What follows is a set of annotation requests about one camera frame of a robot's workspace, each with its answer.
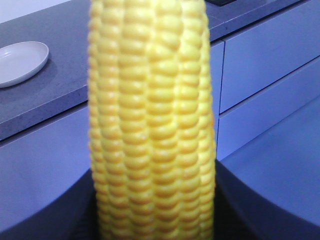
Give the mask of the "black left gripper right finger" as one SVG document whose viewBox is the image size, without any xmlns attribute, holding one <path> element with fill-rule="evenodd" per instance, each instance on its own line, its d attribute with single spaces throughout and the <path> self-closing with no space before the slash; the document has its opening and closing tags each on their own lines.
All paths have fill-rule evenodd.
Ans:
<svg viewBox="0 0 320 240">
<path fill-rule="evenodd" d="M 277 206 L 254 191 L 221 162 L 216 181 L 238 218 L 260 240 L 318 240 L 320 227 Z"/>
</svg>

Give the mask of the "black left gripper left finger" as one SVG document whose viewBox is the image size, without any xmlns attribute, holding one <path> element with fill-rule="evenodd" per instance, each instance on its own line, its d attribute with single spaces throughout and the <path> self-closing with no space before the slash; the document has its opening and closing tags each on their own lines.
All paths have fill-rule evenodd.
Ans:
<svg viewBox="0 0 320 240">
<path fill-rule="evenodd" d="M 64 194 L 0 233 L 2 240 L 98 240 L 96 192 L 91 170 Z"/>
</svg>

